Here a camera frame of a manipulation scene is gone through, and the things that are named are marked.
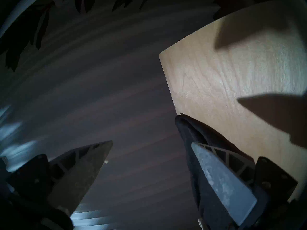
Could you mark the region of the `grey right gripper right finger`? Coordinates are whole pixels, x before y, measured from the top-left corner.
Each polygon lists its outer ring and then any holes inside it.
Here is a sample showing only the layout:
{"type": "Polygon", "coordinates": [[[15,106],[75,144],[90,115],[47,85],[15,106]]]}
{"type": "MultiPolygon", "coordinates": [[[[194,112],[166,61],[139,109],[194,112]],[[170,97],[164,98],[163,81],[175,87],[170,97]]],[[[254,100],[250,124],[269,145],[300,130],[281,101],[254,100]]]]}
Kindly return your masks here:
{"type": "Polygon", "coordinates": [[[234,227],[269,227],[288,208],[298,181],[267,157],[191,143],[202,171],[234,227]]]}

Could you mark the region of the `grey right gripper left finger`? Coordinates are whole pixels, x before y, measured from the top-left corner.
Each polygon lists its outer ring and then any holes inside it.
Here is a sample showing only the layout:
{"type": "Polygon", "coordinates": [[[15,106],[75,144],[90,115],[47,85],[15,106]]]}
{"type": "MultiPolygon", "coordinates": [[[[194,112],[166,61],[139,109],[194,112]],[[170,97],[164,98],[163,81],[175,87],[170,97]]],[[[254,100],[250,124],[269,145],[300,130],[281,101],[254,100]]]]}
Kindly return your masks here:
{"type": "Polygon", "coordinates": [[[38,204],[63,207],[71,215],[97,178],[113,146],[108,140],[72,149],[49,161],[40,154],[5,180],[22,198],[38,204]]]}

